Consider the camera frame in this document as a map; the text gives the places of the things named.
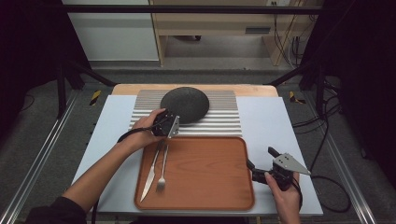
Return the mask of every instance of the black sleeve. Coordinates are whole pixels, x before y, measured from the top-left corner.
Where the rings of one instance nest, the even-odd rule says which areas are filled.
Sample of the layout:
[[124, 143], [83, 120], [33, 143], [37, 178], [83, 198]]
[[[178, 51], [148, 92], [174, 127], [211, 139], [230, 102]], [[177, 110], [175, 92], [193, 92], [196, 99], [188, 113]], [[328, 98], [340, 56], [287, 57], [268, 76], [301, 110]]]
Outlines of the black sleeve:
[[59, 197], [51, 206], [33, 208], [25, 223], [34, 224], [86, 224], [86, 214], [82, 208], [70, 199]]

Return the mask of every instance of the orange tray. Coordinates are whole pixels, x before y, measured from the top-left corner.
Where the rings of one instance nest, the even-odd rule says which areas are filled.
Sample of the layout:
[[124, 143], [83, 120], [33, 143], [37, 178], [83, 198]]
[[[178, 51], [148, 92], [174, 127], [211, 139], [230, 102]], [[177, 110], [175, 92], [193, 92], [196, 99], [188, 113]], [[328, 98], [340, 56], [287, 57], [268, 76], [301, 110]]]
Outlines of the orange tray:
[[163, 149], [155, 166], [155, 178], [140, 202], [157, 143], [144, 149], [134, 203], [139, 209], [248, 210], [254, 204], [247, 147], [239, 137], [175, 137], [165, 166], [166, 186], [157, 192]]

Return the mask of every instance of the white table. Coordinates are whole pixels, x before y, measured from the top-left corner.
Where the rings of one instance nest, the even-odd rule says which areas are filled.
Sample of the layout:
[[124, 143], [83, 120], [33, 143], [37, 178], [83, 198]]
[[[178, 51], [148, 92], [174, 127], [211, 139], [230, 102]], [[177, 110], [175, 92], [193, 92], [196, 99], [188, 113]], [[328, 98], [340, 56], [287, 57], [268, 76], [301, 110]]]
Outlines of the white table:
[[[96, 124], [75, 179], [105, 155], [129, 127], [136, 95], [110, 95]], [[289, 115], [280, 97], [236, 96], [247, 154], [256, 168], [269, 170], [273, 157], [267, 148], [288, 152], [302, 165], [304, 159], [290, 124]], [[134, 191], [142, 150], [128, 158], [103, 192], [98, 212], [128, 213], [137, 216], [265, 216], [276, 214], [274, 198], [267, 185], [253, 183], [255, 204], [247, 211], [174, 211], [139, 210], [134, 205]], [[300, 175], [304, 195], [302, 216], [323, 215], [311, 178]]]

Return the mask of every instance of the gray floor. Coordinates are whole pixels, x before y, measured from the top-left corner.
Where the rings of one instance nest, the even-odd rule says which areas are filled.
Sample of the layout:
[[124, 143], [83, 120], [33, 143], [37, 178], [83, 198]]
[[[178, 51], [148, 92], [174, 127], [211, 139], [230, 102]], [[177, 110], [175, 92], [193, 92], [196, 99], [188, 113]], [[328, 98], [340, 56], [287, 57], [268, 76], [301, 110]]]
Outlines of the gray floor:
[[[286, 63], [273, 67], [259, 37], [203, 36], [202, 40], [197, 42], [189, 36], [176, 36], [170, 38], [168, 44], [164, 67], [154, 63], [123, 63], [121, 67], [115, 66], [114, 63], [97, 63], [96, 71], [120, 83], [262, 84], [282, 76], [291, 69]], [[52, 202], [70, 185], [74, 177], [86, 143], [90, 140], [90, 132], [100, 116], [106, 96], [111, 93], [111, 88], [85, 75], [83, 77], [87, 81], [83, 91], [68, 90], [70, 97], [76, 96], [75, 105], [67, 122], [63, 124], [62, 131], [56, 137], [57, 142], [51, 148], [46, 163], [40, 167], [38, 178], [28, 189], [29, 195], [26, 194], [17, 206], [18, 220], [23, 220], [32, 207]], [[337, 85], [336, 78], [328, 79]], [[290, 101], [290, 91], [296, 94], [297, 99], [304, 99], [308, 103], [315, 97], [313, 91], [300, 91], [298, 80], [299, 77], [296, 77], [277, 87], [279, 95], [284, 98], [291, 123], [315, 116], [310, 104]], [[96, 105], [91, 106], [89, 102], [96, 90], [101, 90], [102, 94]], [[326, 91], [326, 97], [331, 95], [331, 92]], [[19, 186], [29, 174], [31, 165], [35, 163], [37, 154], [46, 144], [46, 139], [56, 122], [56, 83], [52, 81], [30, 90], [29, 96], [26, 96], [26, 105], [33, 99], [33, 104], [20, 113], [14, 128], [0, 143], [1, 211], [5, 211], [14, 195], [20, 192]], [[313, 175], [330, 177], [343, 183], [348, 189], [350, 183], [345, 182], [347, 174], [345, 170], [340, 170], [339, 161], [334, 160], [334, 151], [338, 151], [352, 176], [351, 179], [347, 178], [349, 182], [353, 182], [353, 192], [350, 193], [352, 196], [361, 196], [362, 199], [352, 198], [354, 204], [345, 213], [334, 213], [323, 208], [324, 216], [303, 217], [303, 223], [372, 223], [370, 220], [364, 222], [360, 203], [367, 203], [369, 214], [374, 216], [375, 223], [396, 223], [395, 189], [375, 161], [361, 157], [360, 146], [342, 114], [336, 113], [331, 116], [329, 126], [329, 141], [320, 152]], [[323, 137], [324, 126], [315, 129], [316, 127], [318, 123], [295, 129], [306, 164], [311, 164]], [[314, 184], [322, 203], [337, 209], [346, 206], [345, 194], [335, 185], [318, 179], [314, 180]], [[101, 221], [114, 219], [111, 215], [99, 216]], [[132, 219], [133, 217], [119, 216], [119, 220]], [[277, 219], [271, 216], [263, 217], [262, 223], [277, 223]]]

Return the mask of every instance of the knife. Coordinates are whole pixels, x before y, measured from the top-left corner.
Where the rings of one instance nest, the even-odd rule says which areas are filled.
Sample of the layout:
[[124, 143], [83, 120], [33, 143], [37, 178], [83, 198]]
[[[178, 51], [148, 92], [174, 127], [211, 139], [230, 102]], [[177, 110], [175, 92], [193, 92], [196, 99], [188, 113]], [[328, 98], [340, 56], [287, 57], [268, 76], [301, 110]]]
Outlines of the knife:
[[157, 149], [156, 149], [156, 152], [155, 152], [155, 157], [154, 157], [154, 160], [152, 161], [151, 167], [149, 169], [148, 179], [146, 180], [145, 188], [143, 189], [143, 193], [142, 193], [142, 197], [140, 198], [140, 202], [142, 202], [143, 199], [145, 199], [146, 195], [149, 192], [149, 188], [151, 187], [152, 181], [154, 180], [154, 176], [155, 176], [155, 173], [154, 173], [155, 162], [157, 161], [158, 153], [160, 152], [161, 148], [163, 147], [163, 143], [164, 142], [165, 142], [164, 140], [161, 140], [158, 143], [158, 145], [157, 145]]

